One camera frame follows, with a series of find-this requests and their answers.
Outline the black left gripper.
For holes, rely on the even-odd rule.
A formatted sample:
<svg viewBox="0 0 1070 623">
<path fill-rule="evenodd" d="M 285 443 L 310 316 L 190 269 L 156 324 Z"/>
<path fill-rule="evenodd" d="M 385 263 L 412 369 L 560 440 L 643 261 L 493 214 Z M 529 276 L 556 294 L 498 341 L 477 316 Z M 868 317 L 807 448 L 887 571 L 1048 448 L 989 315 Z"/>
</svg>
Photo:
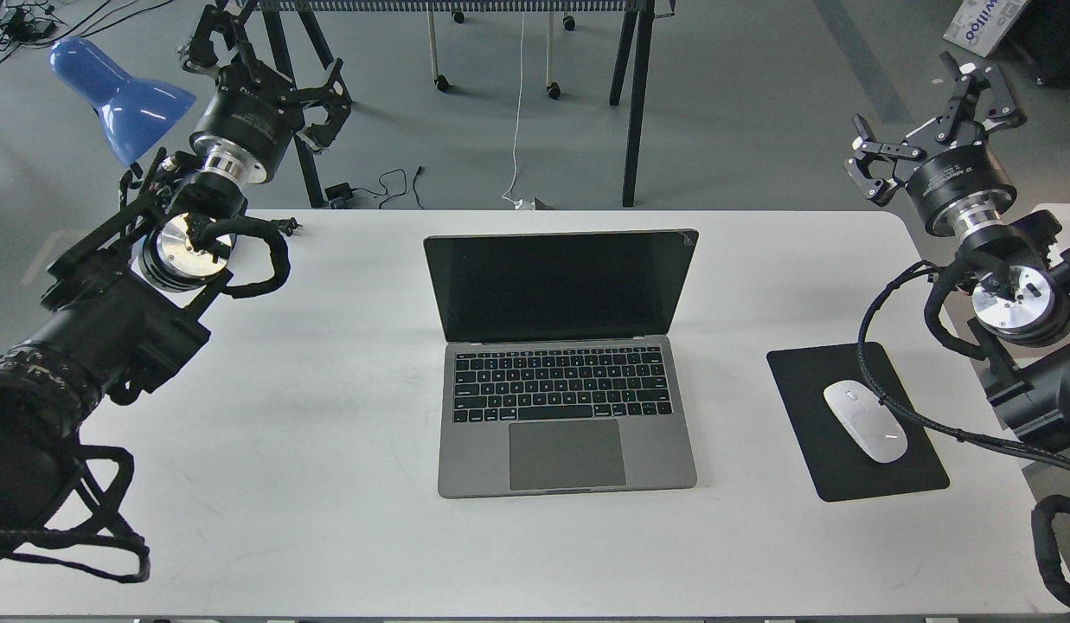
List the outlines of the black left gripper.
<svg viewBox="0 0 1070 623">
<path fill-rule="evenodd" d="M 245 3 L 241 12 L 231 13 L 226 3 L 208 4 L 192 37 L 179 48 L 183 71 L 215 79 L 213 98 L 192 132 L 192 150 L 207 157 L 215 147 L 227 147 L 243 161 L 241 181 L 247 184 L 272 180 L 293 134 L 310 153 L 324 153 L 336 141 L 352 107 L 342 58 L 328 64 L 320 87 L 293 88 L 280 72 L 258 66 L 246 32 L 255 7 L 257 3 Z M 235 52 L 229 66 L 219 66 L 213 35 L 221 35 L 227 51 Z M 324 122 L 305 123 L 305 112 L 312 109 L 324 110 Z"/>
</svg>

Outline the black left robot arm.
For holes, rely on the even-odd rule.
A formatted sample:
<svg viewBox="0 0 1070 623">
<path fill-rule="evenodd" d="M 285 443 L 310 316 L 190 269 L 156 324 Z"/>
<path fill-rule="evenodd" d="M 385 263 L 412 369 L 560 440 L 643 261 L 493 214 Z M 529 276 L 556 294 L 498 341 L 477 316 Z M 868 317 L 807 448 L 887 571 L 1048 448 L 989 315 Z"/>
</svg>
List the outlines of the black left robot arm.
<svg viewBox="0 0 1070 623">
<path fill-rule="evenodd" d="M 92 41 L 49 48 L 57 78 L 97 115 L 127 166 L 119 208 L 49 265 L 42 297 L 51 318 L 0 358 L 0 562 L 56 564 L 72 547 L 122 549 L 144 582 L 150 548 L 122 517 L 134 477 L 125 449 L 80 441 L 104 399 L 131 405 L 162 388 L 205 346 L 200 317 L 218 297 L 253 299 L 289 277 L 293 218 L 247 215 L 246 188 L 268 183 L 296 145 L 314 206 L 314 154 L 351 113 L 343 63 L 318 27 L 318 1 L 225 1 L 203 7 L 180 63 L 214 80 L 215 93 L 186 152 L 140 159 L 192 108 L 192 93 L 135 78 Z"/>
</svg>

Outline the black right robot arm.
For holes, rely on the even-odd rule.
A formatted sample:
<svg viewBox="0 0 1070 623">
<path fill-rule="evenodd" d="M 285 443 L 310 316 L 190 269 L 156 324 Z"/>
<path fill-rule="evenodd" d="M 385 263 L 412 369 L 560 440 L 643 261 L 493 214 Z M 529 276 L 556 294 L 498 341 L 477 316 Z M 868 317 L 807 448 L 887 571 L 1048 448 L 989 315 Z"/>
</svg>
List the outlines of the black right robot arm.
<svg viewBox="0 0 1070 623">
<path fill-rule="evenodd" d="M 868 201 L 886 206 L 905 189 L 927 233 L 957 238 L 953 263 L 927 297 L 926 326 L 947 350 L 985 360 L 989 402 L 1018 438 L 1070 449 L 1070 249 L 1049 259 L 1061 225 L 1048 210 L 1003 221 L 1017 188 L 988 145 L 1025 113 L 996 64 L 939 58 L 954 83 L 945 110 L 897 143 L 855 117 L 846 170 Z"/>
</svg>

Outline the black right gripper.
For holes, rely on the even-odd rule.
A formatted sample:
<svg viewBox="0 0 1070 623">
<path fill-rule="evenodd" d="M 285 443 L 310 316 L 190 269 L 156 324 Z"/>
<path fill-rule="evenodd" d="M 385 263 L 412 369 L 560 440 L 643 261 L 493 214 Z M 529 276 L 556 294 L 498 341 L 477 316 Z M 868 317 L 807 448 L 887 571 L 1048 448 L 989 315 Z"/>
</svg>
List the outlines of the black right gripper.
<svg viewBox="0 0 1070 623">
<path fill-rule="evenodd" d="M 863 116 L 855 113 L 854 153 L 844 162 L 844 169 L 866 200 L 884 208 L 901 181 L 895 173 L 875 177 L 872 166 L 899 162 L 918 166 L 926 155 L 934 155 L 910 176 L 905 189 L 926 232 L 950 237 L 956 234 L 954 210 L 977 200 L 992 202 L 1002 215 L 1017 201 L 1017 188 L 985 142 L 990 134 L 1017 130 L 1028 117 L 997 64 L 966 63 L 962 67 L 949 52 L 942 52 L 939 59 L 953 79 L 945 110 L 919 130 L 910 131 L 903 145 L 880 142 Z"/>
</svg>

